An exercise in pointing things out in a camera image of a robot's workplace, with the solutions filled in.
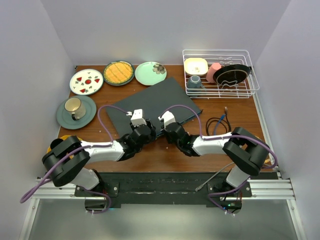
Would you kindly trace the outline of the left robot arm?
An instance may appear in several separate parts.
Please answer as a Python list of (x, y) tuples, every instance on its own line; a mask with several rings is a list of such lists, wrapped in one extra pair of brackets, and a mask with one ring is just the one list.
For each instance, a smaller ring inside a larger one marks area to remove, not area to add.
[(69, 136), (42, 158), (50, 180), (55, 187), (62, 187), (75, 180), (84, 182), (84, 187), (92, 196), (99, 196), (104, 184), (98, 176), (90, 174), (85, 165), (92, 162), (120, 162), (133, 158), (143, 146), (156, 139), (156, 128), (150, 120), (139, 126), (131, 125), (132, 132), (111, 142), (81, 141), (77, 136)]

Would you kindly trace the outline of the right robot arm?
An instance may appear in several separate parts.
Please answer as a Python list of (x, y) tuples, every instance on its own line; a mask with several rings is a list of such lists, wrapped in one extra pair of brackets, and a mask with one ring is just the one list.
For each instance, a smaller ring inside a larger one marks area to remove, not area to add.
[(188, 157), (227, 155), (234, 167), (220, 189), (230, 197), (241, 190), (241, 184), (249, 177), (259, 175), (270, 153), (267, 144), (242, 127), (221, 135), (201, 136), (188, 134), (180, 123), (172, 122), (164, 125), (163, 132), (167, 141)]

